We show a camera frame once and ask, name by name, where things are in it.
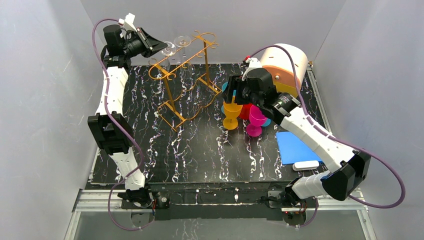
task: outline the blue mat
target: blue mat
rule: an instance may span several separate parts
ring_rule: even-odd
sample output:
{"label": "blue mat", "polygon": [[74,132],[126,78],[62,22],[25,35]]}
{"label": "blue mat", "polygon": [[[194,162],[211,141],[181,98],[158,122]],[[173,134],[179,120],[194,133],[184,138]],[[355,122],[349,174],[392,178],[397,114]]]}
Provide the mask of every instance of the blue mat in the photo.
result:
{"label": "blue mat", "polygon": [[315,152],[293,133],[288,131],[277,132],[276,137],[283,165],[312,160],[323,162]]}

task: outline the red cup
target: red cup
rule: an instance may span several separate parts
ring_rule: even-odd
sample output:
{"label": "red cup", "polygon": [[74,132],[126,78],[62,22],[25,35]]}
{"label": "red cup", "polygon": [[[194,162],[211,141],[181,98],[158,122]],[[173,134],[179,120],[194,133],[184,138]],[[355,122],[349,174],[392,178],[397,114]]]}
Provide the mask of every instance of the red cup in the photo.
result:
{"label": "red cup", "polygon": [[239,117],[243,120],[248,120],[249,119],[249,113],[251,111],[251,107],[252,107],[251,103],[244,104],[243,108],[241,109],[241,113],[240,113]]}

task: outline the black marble table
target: black marble table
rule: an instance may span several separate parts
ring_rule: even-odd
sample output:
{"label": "black marble table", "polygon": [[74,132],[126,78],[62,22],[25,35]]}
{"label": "black marble table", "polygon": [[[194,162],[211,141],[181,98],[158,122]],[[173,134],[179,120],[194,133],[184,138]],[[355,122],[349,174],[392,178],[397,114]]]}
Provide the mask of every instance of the black marble table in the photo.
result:
{"label": "black marble table", "polygon": [[[229,75],[242,74],[244,69],[240,64],[211,64],[210,79],[221,87]],[[205,71],[205,65],[193,65],[193,77],[186,74],[184,78],[176,77],[170,81],[174,98],[182,89],[189,89],[194,79]],[[304,77],[301,94],[309,114],[324,125],[308,74]],[[198,84],[175,105],[184,116],[192,116],[200,105],[211,100],[211,96],[209,88]],[[223,101],[220,96],[197,118],[186,121],[175,132],[157,113],[158,106],[166,100],[164,83],[150,79],[148,67],[133,67],[125,87],[123,112],[143,150],[141,170],[150,184],[289,182],[298,176],[325,170],[324,166],[320,166],[314,171],[295,172],[292,165],[282,165],[276,133],[285,130],[273,123],[263,127],[259,137],[246,134],[246,120],[239,119],[235,130],[223,128],[225,115],[221,112]],[[179,123],[170,110],[165,109],[161,113],[173,125]],[[135,158],[140,160],[138,152],[135,152]],[[104,151],[98,151],[91,184],[114,184],[121,177],[113,160]]]}

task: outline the white wall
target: white wall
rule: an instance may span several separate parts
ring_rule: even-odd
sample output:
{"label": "white wall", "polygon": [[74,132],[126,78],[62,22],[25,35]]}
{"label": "white wall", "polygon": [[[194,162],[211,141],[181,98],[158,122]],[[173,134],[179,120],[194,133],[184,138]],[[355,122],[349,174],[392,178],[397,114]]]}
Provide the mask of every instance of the white wall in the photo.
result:
{"label": "white wall", "polygon": [[[93,23],[132,13],[136,26],[161,41],[173,42],[194,30],[215,33],[219,47],[209,52],[210,63],[240,63],[255,50],[274,43],[295,45],[314,60],[345,1],[81,0]],[[196,58],[193,62],[203,61]],[[138,57],[133,64],[147,61]]]}
{"label": "white wall", "polygon": [[78,0],[0,5],[0,238],[63,239],[96,147],[93,24]]}
{"label": "white wall", "polygon": [[[378,239],[424,239],[424,3],[348,0],[314,64],[336,136],[376,152],[406,184],[394,209],[370,209]],[[361,188],[369,202],[400,195],[376,160]]]}

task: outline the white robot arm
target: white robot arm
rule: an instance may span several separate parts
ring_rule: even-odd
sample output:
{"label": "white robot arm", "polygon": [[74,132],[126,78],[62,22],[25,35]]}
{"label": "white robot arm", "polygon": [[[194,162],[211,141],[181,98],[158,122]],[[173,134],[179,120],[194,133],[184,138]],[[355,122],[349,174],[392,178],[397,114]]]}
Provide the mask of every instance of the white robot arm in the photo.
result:
{"label": "white robot arm", "polygon": [[[107,45],[101,53],[107,75],[109,89],[106,90],[107,77],[103,73],[103,90],[100,103],[94,116],[88,117],[88,126],[100,149],[116,163],[120,174],[125,177],[138,167],[134,157],[134,149],[128,137],[110,120],[105,109],[107,95],[107,109],[113,118],[133,136],[133,129],[123,116],[123,98],[125,84],[131,68],[131,58],[141,54],[148,58],[168,45],[148,35],[142,28],[134,26],[135,16],[129,13],[125,19],[119,19],[118,24],[108,25],[103,29]],[[137,169],[125,181],[126,193],[118,196],[130,202],[140,204],[151,201],[146,190],[146,177]]]}
{"label": "white robot arm", "polygon": [[330,195],[343,201],[365,179],[371,157],[329,139],[332,136],[315,120],[305,115],[300,102],[288,93],[277,92],[272,75],[262,68],[256,58],[248,58],[248,68],[243,76],[233,75],[223,93],[227,103],[252,103],[262,113],[285,130],[296,135],[313,150],[328,168],[328,171],[293,180],[282,196],[295,205],[302,199]]}

